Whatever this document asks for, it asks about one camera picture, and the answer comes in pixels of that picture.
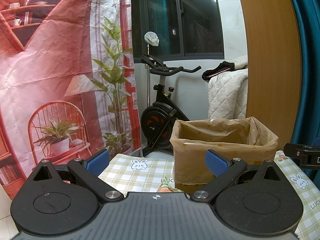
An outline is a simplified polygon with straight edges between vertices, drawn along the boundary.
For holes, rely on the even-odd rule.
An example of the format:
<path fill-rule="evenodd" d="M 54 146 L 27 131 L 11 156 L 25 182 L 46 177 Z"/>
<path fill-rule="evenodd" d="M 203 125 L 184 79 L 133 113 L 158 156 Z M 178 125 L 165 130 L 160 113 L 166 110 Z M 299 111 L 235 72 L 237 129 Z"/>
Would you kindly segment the red printed backdrop cloth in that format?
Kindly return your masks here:
<path fill-rule="evenodd" d="M 134 0 L 1 0 L 1 186 L 14 198 L 43 159 L 141 144 Z"/>

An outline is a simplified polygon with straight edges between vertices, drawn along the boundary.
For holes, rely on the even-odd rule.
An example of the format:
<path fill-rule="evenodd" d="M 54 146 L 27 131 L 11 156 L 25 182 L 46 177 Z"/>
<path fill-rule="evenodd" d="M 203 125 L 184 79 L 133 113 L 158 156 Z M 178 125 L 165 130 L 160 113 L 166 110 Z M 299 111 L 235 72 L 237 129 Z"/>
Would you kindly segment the white quilted blanket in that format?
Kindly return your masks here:
<path fill-rule="evenodd" d="M 232 61 L 235 71 L 223 72 L 208 82 L 208 118 L 242 119 L 246 116 L 248 56 Z"/>

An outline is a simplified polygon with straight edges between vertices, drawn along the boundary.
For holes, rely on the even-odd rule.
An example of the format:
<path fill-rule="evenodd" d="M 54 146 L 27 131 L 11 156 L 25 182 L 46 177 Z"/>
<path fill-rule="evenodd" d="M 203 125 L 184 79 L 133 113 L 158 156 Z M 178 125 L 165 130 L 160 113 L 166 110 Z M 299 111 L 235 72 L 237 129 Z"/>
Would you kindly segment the black exercise bike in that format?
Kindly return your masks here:
<path fill-rule="evenodd" d="M 153 87 L 156 91 L 156 100 L 143 111 L 140 120 L 142 132 L 147 139 L 147 146 L 142 149 L 145 157 L 156 148 L 172 151 L 170 138 L 175 121 L 189 121 L 189 118 L 171 99 L 174 87 L 169 87 L 169 93 L 165 93 L 165 78 L 179 72 L 195 73 L 201 69 L 201 66 L 194 69 L 185 69 L 182 66 L 168 67 L 162 60 L 152 55 L 142 55 L 141 59 L 149 66 L 151 74 L 160 77 L 159 83 Z"/>

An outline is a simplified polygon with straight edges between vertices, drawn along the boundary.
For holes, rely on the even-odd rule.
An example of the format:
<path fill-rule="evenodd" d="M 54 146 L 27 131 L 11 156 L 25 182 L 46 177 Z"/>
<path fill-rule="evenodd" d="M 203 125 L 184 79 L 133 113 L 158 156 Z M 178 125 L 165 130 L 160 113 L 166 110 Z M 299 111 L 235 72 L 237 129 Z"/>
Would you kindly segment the cardboard box with plastic liner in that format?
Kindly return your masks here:
<path fill-rule="evenodd" d="M 254 117 L 176 120 L 170 143 L 175 187 L 192 193 L 215 178 L 205 164 L 208 150 L 215 150 L 227 159 L 239 157 L 249 165 L 260 165 L 274 158 L 278 137 Z"/>

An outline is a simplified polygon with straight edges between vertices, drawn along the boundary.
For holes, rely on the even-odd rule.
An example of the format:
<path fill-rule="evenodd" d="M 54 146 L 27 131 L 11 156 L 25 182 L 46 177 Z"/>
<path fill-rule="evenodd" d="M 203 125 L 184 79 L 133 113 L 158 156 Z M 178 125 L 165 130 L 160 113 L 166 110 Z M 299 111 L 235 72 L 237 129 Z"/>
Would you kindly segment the orange cracker package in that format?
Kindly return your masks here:
<path fill-rule="evenodd" d="M 169 179 L 167 177 L 164 177 L 162 179 L 161 185 L 159 187 L 159 189 L 157 190 L 157 192 L 168 192 L 168 193 L 172 193 L 175 191 L 175 189 L 173 189 L 170 184 L 169 184 Z"/>

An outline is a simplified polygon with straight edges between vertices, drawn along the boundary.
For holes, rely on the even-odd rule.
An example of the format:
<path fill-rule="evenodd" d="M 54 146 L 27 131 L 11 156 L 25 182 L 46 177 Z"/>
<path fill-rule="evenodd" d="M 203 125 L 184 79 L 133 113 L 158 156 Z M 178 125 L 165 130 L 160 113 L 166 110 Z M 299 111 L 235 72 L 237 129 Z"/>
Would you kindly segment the dark window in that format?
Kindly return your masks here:
<path fill-rule="evenodd" d="M 218 0 L 139 0 L 142 34 L 153 31 L 163 60 L 223 59 Z"/>

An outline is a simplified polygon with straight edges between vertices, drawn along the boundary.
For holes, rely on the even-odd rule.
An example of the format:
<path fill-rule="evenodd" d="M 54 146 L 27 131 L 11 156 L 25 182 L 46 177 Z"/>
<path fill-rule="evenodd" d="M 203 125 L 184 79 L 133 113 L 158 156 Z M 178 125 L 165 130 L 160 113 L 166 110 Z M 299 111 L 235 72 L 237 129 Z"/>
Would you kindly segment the black garment with pink trim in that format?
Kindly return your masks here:
<path fill-rule="evenodd" d="M 214 76 L 217 76 L 223 72 L 232 72 L 235 71 L 235 63 L 223 61 L 216 68 L 208 69 L 202 74 L 202 79 L 206 82 L 209 82 L 210 79 Z"/>

